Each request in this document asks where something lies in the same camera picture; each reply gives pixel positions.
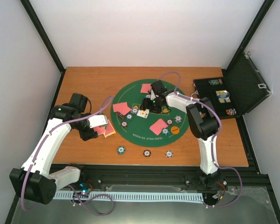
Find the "red card top seat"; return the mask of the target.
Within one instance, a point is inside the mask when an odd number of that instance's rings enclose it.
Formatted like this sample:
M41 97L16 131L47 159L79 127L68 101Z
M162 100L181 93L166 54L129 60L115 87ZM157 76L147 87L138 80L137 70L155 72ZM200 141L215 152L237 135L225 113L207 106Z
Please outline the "red card top seat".
M142 84L140 93L149 94L151 92L151 89L152 89L151 84Z

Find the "red card seat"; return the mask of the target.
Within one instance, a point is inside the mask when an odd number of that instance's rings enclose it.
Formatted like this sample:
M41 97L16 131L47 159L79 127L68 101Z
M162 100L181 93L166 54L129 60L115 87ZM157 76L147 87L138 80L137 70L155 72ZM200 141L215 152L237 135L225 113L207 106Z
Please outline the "red card seat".
M151 92L151 89L152 89L151 84L142 84L140 93L149 94Z
M123 115L126 115L130 112L131 108L127 105L121 105L118 107L117 112L122 113Z
M155 134L159 135L164 128L167 128L168 124L163 119L158 119L154 124L150 126L150 130Z

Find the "orange big blind button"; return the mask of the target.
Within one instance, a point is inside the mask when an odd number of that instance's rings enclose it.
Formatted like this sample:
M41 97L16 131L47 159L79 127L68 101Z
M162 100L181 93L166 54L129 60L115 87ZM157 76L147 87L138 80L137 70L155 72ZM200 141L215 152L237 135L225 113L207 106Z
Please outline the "orange big blind button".
M177 127L177 126L172 126L171 129L170 129L170 131L171 131L171 133L172 133L173 135L177 135L177 134L179 134L179 132L180 132L180 128Z

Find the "triangular all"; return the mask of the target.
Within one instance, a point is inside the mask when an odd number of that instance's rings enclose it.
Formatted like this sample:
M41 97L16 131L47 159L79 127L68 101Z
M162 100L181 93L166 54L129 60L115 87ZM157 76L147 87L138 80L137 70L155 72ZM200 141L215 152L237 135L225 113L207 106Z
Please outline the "triangular all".
M123 115L123 114L120 113L120 112L116 112L116 114L117 114L119 117L121 117L121 118L124 118L124 117L125 117L125 115Z

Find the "green blue 50 chip stack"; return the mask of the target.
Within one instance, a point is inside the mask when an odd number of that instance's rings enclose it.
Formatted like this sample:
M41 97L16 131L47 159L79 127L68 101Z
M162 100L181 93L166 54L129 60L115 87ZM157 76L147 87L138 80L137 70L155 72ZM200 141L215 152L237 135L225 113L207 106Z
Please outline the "green blue 50 chip stack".
M119 146L118 149L117 149L117 153L118 153L119 155L124 154L125 151L126 151L126 149L125 149L124 146Z

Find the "brown 100 chip stack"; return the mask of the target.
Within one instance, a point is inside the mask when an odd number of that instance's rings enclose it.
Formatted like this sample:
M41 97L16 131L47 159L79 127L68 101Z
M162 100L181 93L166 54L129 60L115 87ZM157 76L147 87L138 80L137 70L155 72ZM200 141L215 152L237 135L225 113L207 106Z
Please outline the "brown 100 chip stack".
M150 156L151 156L151 151L150 151L150 150L145 150L145 151L143 152L143 155L144 155L145 157L150 157Z

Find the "blue white chip stack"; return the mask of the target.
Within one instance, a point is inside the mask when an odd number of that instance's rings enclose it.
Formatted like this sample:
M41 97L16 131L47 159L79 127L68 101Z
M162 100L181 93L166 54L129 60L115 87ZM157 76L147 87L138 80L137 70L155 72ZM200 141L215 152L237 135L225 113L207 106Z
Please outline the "blue white chip stack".
M168 151L166 151L165 155L167 158L171 158L171 157L173 157L173 152L168 150Z

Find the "red backed card deck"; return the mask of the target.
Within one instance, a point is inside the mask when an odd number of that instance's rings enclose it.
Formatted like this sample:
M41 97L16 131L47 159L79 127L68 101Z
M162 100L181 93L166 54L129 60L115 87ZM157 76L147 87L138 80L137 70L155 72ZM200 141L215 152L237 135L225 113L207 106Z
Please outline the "red backed card deck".
M94 127L93 130L98 134L98 135L102 135L106 132L106 127Z

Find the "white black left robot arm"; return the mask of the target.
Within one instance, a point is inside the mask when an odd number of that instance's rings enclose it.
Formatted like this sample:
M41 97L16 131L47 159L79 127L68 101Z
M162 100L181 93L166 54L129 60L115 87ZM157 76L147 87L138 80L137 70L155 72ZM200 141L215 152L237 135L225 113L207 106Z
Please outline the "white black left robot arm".
M21 200L27 199L37 203L48 204L55 193L69 184L84 187L88 176L83 173L83 166L69 164L62 170L49 173L52 161L67 134L75 129L80 138L87 141L98 137L97 132L85 113L90 100L74 93L68 103L55 106L39 143L31 156L21 168L13 168L9 178L15 193Z

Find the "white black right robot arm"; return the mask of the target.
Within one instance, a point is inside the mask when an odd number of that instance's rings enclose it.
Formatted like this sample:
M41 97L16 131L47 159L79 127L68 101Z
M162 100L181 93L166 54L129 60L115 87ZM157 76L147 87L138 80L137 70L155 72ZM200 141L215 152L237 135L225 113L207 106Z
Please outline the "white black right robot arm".
M194 99L185 96L177 89L168 90L161 80L153 82L140 105L141 110L160 114L163 107L175 108L187 114L189 127L197 138L200 150L200 170L198 181L203 189L211 189L218 181L216 140L221 121L214 112L208 98Z

